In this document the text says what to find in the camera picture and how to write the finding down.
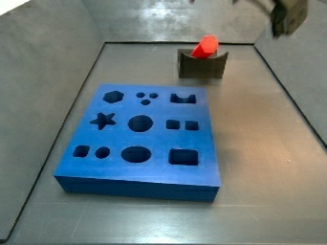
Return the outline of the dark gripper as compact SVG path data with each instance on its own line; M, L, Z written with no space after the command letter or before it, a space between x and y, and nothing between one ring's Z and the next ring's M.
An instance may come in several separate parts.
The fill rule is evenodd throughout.
M270 17L274 37L292 35L308 16L308 0L268 0L274 3L267 9L262 0L247 0Z

